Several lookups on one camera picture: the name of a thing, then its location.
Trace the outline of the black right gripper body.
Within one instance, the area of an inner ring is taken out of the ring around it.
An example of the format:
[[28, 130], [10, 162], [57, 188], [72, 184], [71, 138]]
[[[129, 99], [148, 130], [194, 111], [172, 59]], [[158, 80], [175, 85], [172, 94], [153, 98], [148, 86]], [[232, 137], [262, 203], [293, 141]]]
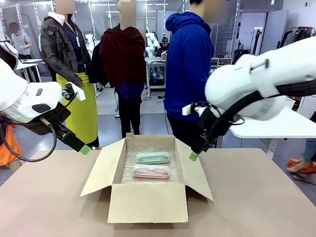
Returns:
[[201, 152], [206, 152], [210, 145], [213, 143], [213, 138], [208, 132], [202, 132], [201, 134], [195, 134], [192, 138], [191, 150], [199, 155]]

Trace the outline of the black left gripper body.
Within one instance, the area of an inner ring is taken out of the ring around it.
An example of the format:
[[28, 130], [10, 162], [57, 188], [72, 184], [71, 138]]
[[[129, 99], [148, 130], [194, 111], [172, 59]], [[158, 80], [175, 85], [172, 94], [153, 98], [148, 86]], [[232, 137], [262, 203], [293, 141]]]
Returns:
[[66, 144], [73, 150], [77, 152], [81, 152], [85, 146], [85, 143], [80, 140], [71, 130], [69, 130], [65, 125], [62, 123], [53, 124], [52, 127], [55, 130], [57, 139], [60, 140], [62, 143]]

